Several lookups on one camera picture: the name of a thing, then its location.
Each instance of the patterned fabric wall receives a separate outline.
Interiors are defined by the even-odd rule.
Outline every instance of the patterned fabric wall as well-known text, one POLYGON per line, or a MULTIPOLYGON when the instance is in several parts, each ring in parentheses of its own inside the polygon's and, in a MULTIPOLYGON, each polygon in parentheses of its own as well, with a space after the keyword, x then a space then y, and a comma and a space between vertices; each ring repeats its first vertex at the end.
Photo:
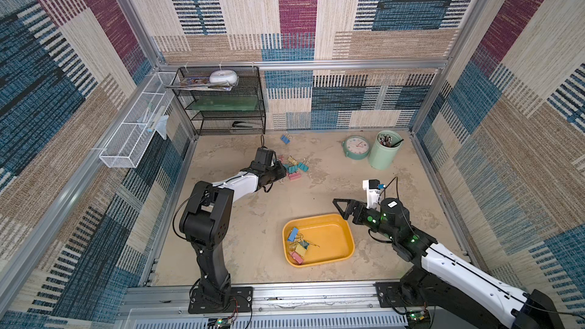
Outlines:
MULTIPOLYGON (((1 0, 0 33, 1 271, 150 64, 116 0, 1 0)), ((168 138, 154 137, 139 168, 101 168, 0 327, 113 323, 186 152, 169 112, 168 138)))
POLYGON ((108 328, 136 287, 190 143, 167 113, 136 169, 102 166, 6 312, 0 327, 108 328))
POLYGON ((490 0, 418 132, 483 268, 581 314, 583 62, 585 0, 490 0))
MULTIPOLYGON (((167 62, 437 58, 472 0, 132 0, 167 62)), ((268 129, 408 127, 435 69, 262 76, 268 129)))
POLYGON ((116 0, 0 0, 0 271, 150 65, 116 0))

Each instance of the white mesh basket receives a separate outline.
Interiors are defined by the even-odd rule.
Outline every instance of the white mesh basket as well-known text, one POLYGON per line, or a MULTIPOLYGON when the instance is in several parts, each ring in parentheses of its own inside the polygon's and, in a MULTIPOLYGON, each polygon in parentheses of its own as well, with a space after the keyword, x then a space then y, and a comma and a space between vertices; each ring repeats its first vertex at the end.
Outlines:
POLYGON ((175 73, 157 73, 144 88, 132 108, 99 155, 109 168, 136 168, 155 131, 149 131, 157 115, 165 114, 174 93, 165 88, 175 73))

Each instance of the magazine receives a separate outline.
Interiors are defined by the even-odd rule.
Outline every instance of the magazine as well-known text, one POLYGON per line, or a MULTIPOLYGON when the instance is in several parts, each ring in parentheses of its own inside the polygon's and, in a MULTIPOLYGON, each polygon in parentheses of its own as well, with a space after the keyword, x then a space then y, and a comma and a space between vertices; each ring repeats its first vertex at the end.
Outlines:
POLYGON ((233 86, 228 82, 223 83, 210 83, 208 76, 187 76, 183 78, 179 85, 167 85, 169 89, 182 89, 182 90, 220 90, 230 91, 233 86))

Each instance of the wire shelf rack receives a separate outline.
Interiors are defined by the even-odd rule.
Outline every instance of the wire shelf rack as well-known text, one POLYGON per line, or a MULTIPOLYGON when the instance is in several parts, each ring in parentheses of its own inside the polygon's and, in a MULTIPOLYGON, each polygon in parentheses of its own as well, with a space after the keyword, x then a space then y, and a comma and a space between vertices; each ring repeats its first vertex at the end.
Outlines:
POLYGON ((263 134, 266 131, 266 107, 260 85, 260 73, 255 66, 224 66, 179 68, 175 82, 181 82, 189 76, 210 76, 220 69, 233 70, 238 74, 239 82, 231 91, 201 91, 173 89, 193 128, 198 135, 242 135, 263 134), (257 100, 253 110, 196 110, 193 106, 205 97, 252 97, 257 100))
POLYGON ((174 93, 165 86, 175 81, 175 73, 159 72, 144 90, 99 155, 109 168, 136 168, 154 136, 149 128, 164 115, 174 93))

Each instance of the yellow tray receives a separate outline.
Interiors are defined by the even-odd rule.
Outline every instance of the yellow tray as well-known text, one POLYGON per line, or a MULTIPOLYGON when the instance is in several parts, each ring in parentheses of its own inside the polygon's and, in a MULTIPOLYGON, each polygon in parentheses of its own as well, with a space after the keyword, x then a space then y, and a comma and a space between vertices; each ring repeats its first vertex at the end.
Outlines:
POLYGON ((285 259, 291 266, 297 268, 346 260, 356 250, 349 224, 339 214, 305 217, 289 221, 282 229, 282 245, 284 246, 285 259), (287 239, 294 227, 298 229, 299 234, 303 235, 304 240, 319 245, 319 247, 309 246, 301 265, 296 264, 289 254, 290 243, 287 239))

